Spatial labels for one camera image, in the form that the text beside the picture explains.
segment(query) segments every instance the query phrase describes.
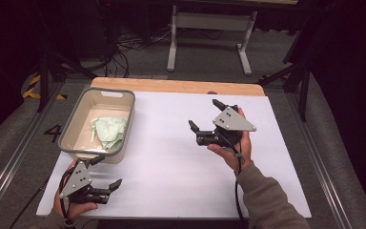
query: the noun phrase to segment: gray sleeve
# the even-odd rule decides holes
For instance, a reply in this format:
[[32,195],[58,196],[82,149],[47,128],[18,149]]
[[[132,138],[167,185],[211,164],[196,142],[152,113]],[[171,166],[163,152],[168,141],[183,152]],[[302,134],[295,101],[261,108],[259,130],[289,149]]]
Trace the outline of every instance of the gray sleeve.
[[310,228],[288,202],[287,195],[272,177],[264,177],[252,163],[237,177],[243,189],[243,201],[256,228]]
[[53,209],[44,221],[32,226],[30,229],[63,229],[65,228],[64,219]]

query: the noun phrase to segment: crumpled cloth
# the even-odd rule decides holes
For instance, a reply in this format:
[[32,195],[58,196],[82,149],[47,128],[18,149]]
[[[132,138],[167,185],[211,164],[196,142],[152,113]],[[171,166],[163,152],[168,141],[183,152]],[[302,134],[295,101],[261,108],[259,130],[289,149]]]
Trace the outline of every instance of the crumpled cloth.
[[91,142],[95,133],[102,142],[103,149],[116,150],[124,137],[127,120],[124,117],[98,117],[91,121]]

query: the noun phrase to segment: hand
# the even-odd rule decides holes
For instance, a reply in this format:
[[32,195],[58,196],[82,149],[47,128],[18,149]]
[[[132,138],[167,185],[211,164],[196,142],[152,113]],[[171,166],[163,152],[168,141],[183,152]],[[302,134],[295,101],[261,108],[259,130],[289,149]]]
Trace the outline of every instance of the hand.
[[[245,114],[243,113],[241,108],[238,108],[238,112],[240,115],[245,117]],[[241,169],[243,170],[244,168],[248,167],[252,162],[252,160],[251,160],[252,142],[249,137],[249,132],[243,132],[240,142],[237,143],[234,147],[236,148],[236,150],[238,152],[242,153],[244,162],[241,165]],[[222,158],[224,158],[225,162],[238,174],[239,162],[238,162],[237,157],[234,156],[234,153],[232,151],[225,150],[221,146],[216,145],[216,144],[208,145],[207,149],[222,156]]]
[[[76,160],[74,160],[72,162],[72,164],[70,165],[70,167],[68,167],[67,170],[74,167],[75,163],[76,163]],[[59,190],[57,190],[57,192],[55,193],[54,204],[53,204],[52,208],[54,209],[54,211],[56,213],[58,213],[60,216],[64,217],[62,214],[61,203],[59,200]],[[72,221],[75,221],[79,217],[79,215],[89,212],[91,210],[95,210],[95,209],[97,209],[97,204],[94,202],[87,202],[87,203],[83,203],[83,204],[73,203],[73,204],[71,204],[71,208],[68,212],[68,218]]]

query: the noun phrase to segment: wooden table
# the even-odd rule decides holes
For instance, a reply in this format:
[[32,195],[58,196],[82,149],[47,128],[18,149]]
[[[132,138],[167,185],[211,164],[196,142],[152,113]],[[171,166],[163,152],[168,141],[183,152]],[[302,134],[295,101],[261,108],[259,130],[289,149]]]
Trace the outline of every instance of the wooden table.
[[126,89],[136,92],[190,93],[264,96],[263,88],[256,84],[215,83],[200,81],[178,81],[160,79],[134,79],[97,77],[92,87]]

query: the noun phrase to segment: white metal frame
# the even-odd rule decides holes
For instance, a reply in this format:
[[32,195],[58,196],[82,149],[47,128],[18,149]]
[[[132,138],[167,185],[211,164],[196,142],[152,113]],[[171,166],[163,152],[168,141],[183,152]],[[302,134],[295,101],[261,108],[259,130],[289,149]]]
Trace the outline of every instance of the white metal frame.
[[237,44],[237,50],[239,52],[243,72],[246,75],[251,75],[252,70],[245,51],[249,42],[249,38],[252,33],[252,28],[254,27],[254,21],[256,19],[256,16],[257,11],[252,11],[250,16],[177,12],[177,7],[173,6],[172,24],[171,24],[172,41],[169,51],[167,70],[169,72],[174,71],[174,63],[176,59],[176,48],[177,48],[176,45],[177,28],[244,31],[245,35],[242,44]]

